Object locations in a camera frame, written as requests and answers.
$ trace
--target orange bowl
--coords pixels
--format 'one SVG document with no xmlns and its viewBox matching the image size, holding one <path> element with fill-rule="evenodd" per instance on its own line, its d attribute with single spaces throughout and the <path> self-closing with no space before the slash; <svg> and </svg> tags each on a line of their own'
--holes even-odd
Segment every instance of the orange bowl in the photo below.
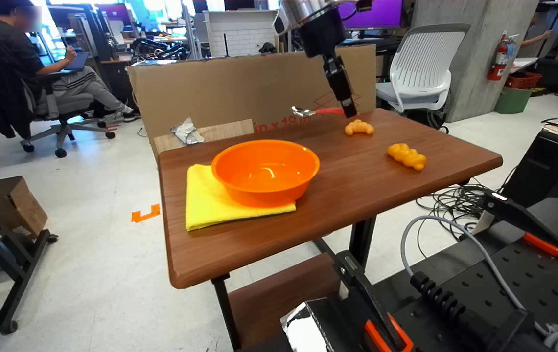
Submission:
<svg viewBox="0 0 558 352">
<path fill-rule="evenodd" d="M 318 173 L 318 159 L 303 146 L 258 140 L 222 149 L 211 169 L 234 202 L 285 206 L 304 194 Z"/>
</svg>

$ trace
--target man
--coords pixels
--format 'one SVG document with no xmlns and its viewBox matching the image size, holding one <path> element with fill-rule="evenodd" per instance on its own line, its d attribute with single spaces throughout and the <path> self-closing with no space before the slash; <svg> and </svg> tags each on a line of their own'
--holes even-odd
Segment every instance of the man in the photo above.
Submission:
<svg viewBox="0 0 558 352">
<path fill-rule="evenodd" d="M 543 5 L 536 7 L 526 38 L 518 46 L 518 58 L 537 58 L 541 44 L 551 38 L 549 26 L 543 22 L 545 13 Z"/>
<path fill-rule="evenodd" d="M 62 61 L 42 67 L 36 50 L 25 36 L 34 28 L 36 18 L 38 13 L 28 0 L 0 0 L 0 61 L 25 81 L 32 97 L 38 99 L 38 104 L 44 104 L 40 79 L 44 75 L 60 73 L 73 61 L 75 54 L 72 48 L 66 48 Z M 73 95 L 85 93 L 107 112 L 122 116 L 134 114 L 132 108 L 111 97 L 101 79 L 87 67 L 81 73 L 56 81 L 52 89 L 58 103 L 72 101 Z"/>
</svg>

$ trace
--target yellow cloth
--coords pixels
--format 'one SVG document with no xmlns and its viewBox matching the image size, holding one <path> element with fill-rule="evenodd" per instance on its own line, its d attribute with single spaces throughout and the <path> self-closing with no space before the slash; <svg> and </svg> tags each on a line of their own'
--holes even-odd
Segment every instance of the yellow cloth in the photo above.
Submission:
<svg viewBox="0 0 558 352">
<path fill-rule="evenodd" d="M 295 212 L 295 204 L 279 208 L 248 208 L 226 196 L 211 167 L 193 165 L 185 171 L 185 232 L 234 222 Z"/>
</svg>

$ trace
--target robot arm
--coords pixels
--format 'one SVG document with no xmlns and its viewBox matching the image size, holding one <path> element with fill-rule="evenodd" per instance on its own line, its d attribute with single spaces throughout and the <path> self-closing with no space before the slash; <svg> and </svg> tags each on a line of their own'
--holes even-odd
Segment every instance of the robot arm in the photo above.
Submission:
<svg viewBox="0 0 558 352">
<path fill-rule="evenodd" d="M 295 30 L 301 38 L 306 58 L 322 58 L 324 77 L 340 103 L 346 118 L 355 116 L 351 91 L 334 48 L 342 44 L 344 32 L 336 7 L 342 0 L 283 0 L 281 15 L 283 26 Z M 371 0 L 357 0 L 355 11 L 365 13 L 371 9 Z"/>
</svg>

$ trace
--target cardboard box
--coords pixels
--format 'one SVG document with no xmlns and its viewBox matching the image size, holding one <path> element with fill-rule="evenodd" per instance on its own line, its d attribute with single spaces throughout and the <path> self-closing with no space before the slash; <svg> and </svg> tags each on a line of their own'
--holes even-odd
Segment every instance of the cardboard box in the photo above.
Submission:
<svg viewBox="0 0 558 352">
<path fill-rule="evenodd" d="M 357 112 L 375 108 L 375 48 L 344 48 L 340 56 Z M 128 81 L 154 157 L 181 147 L 171 128 L 191 118 L 205 142 L 259 134 L 291 118 L 291 106 L 338 106 L 320 58 L 283 54 L 134 65 Z"/>
<path fill-rule="evenodd" d="M 46 224 L 46 214 L 26 191 L 21 177 L 0 181 L 0 226 L 36 237 Z"/>
</svg>

